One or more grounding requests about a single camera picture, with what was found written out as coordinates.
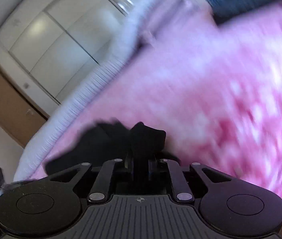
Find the brown wooden door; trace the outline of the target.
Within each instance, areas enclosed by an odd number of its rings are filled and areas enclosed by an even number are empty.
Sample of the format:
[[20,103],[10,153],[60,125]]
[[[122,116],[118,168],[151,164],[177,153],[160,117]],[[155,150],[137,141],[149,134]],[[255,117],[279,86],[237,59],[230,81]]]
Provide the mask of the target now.
[[47,120],[0,67],[0,127],[25,147]]

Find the pink floral blanket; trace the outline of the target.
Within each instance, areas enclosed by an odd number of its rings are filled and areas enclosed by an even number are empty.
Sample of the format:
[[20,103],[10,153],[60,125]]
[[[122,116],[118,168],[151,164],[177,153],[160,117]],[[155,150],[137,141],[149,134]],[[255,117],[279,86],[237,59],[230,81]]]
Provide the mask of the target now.
[[167,151],[282,198],[282,1],[217,26],[186,0],[170,21],[148,17],[142,47],[41,162],[72,148],[96,121],[166,132]]

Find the black zip jacket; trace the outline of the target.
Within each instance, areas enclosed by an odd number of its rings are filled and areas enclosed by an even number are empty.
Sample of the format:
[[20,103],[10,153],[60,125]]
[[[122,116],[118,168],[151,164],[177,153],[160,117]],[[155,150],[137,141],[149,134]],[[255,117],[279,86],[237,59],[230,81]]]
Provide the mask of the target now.
[[47,175],[55,174],[72,166],[88,162],[100,167],[105,161],[128,157],[146,159],[180,160],[165,150],[166,132],[135,124],[131,129],[121,122],[98,122],[87,129],[75,146],[45,164]]

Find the white ribbed bedspread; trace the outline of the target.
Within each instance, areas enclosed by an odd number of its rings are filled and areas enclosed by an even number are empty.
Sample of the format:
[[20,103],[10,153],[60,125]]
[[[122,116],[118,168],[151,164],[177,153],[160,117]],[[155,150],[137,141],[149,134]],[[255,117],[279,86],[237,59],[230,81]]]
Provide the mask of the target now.
[[105,60],[72,91],[26,145],[14,175],[15,182],[30,179],[72,122],[138,51],[143,24],[158,2],[137,0],[110,43]]

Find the white wardrobe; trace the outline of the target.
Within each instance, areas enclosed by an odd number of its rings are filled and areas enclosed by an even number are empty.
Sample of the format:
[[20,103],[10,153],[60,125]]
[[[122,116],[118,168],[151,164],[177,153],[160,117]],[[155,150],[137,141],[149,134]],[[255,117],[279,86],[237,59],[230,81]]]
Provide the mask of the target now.
[[23,0],[0,28],[8,53],[62,102],[104,59],[136,0]]

